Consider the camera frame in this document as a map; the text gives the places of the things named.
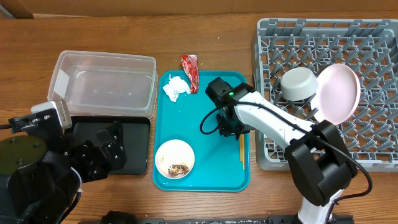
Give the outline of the wooden chopstick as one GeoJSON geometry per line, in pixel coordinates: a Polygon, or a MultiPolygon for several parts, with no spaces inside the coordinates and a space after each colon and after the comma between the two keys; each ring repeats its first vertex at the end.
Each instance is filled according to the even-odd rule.
{"type": "Polygon", "coordinates": [[[243,162],[243,149],[244,149],[244,140],[243,140],[243,135],[241,134],[239,136],[239,160],[243,162]]]}
{"type": "Polygon", "coordinates": [[[245,170],[245,146],[244,146],[244,135],[243,134],[240,135],[239,143],[240,143],[240,161],[242,162],[243,170],[245,170]]]}

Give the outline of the white napkin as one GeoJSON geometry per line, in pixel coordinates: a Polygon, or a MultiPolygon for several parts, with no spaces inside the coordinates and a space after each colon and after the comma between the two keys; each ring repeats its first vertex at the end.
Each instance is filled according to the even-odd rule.
{"type": "Polygon", "coordinates": [[[168,84],[163,86],[165,94],[169,97],[170,101],[176,102],[179,94],[186,93],[190,94],[190,87],[185,80],[182,80],[179,76],[172,77],[169,75],[168,84]]]}

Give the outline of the red snack wrapper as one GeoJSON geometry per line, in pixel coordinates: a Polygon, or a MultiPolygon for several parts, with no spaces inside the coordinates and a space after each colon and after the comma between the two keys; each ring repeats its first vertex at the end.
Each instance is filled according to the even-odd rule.
{"type": "Polygon", "coordinates": [[[190,93],[197,93],[200,82],[197,55],[182,55],[180,59],[183,70],[190,80],[190,93]]]}

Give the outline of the pink round plate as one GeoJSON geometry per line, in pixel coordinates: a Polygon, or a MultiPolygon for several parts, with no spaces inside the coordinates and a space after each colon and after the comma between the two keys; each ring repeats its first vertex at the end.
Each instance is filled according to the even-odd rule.
{"type": "Polygon", "coordinates": [[[347,65],[336,63],[325,68],[317,77],[318,90],[310,101],[317,109],[314,118],[334,125],[346,121],[358,106],[361,88],[359,78],[347,65]]]}

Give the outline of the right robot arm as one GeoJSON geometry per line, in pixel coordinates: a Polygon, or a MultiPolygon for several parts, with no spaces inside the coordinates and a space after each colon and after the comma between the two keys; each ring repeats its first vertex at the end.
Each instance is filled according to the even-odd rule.
{"type": "Polygon", "coordinates": [[[336,199],[358,173],[334,124],[296,118],[246,83],[233,88],[218,77],[205,93],[216,106],[216,130],[222,136],[239,138],[256,129],[285,152],[294,184],[303,196],[300,210],[288,223],[354,222],[351,216],[331,213],[336,199]]]}

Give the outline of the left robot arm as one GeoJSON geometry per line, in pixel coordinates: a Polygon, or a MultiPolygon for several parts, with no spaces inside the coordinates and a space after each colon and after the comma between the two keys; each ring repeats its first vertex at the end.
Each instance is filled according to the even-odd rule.
{"type": "Polygon", "coordinates": [[[123,127],[115,121],[74,145],[56,116],[11,118],[21,135],[1,141],[1,223],[61,223],[86,182],[124,167],[123,127]]]}

